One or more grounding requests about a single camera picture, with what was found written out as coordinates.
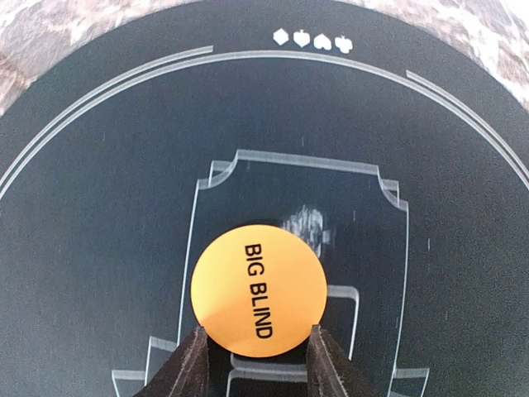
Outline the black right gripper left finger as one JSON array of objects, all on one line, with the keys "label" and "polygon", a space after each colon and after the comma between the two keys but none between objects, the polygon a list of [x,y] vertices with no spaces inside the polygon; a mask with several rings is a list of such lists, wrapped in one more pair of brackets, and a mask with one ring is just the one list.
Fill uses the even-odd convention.
[{"label": "black right gripper left finger", "polygon": [[198,326],[135,397],[207,396],[208,381],[207,334]]}]

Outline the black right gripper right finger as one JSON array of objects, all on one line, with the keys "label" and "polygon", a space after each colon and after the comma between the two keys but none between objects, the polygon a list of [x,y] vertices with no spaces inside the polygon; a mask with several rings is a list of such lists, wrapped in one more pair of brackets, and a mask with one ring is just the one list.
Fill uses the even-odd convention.
[{"label": "black right gripper right finger", "polygon": [[372,395],[372,388],[361,371],[320,325],[312,327],[308,338],[306,368],[309,396]]}]

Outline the orange big blind button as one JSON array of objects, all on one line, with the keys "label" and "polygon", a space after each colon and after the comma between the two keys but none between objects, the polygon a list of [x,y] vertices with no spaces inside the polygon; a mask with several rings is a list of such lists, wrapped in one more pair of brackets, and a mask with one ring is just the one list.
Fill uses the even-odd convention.
[{"label": "orange big blind button", "polygon": [[198,258],[190,285],[195,318],[239,356],[278,356],[301,345],[326,308],[322,263],[301,238],[248,225],[216,238]]}]

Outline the round black poker mat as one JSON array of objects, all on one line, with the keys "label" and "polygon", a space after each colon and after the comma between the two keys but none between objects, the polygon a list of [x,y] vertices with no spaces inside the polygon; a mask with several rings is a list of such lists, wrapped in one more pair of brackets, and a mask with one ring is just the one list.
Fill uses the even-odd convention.
[{"label": "round black poker mat", "polygon": [[528,393],[528,113],[334,1],[201,1],[76,50],[1,119],[1,393],[132,396],[224,232],[295,232],[377,396]]}]

